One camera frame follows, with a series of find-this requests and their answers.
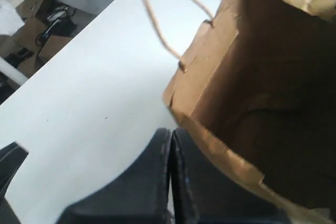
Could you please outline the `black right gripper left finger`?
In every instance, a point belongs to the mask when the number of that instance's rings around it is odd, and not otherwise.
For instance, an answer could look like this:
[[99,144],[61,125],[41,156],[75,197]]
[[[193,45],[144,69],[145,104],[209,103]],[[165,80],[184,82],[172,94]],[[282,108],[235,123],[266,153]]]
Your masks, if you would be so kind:
[[141,155],[119,177],[71,204],[59,223],[166,223],[172,133],[155,131]]

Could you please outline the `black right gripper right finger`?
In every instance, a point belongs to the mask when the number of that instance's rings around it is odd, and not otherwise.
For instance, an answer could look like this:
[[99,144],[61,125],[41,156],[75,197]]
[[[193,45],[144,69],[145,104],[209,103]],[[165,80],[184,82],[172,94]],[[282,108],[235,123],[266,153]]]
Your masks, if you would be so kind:
[[283,210],[222,174],[185,129],[173,131],[170,166],[176,223],[290,223]]

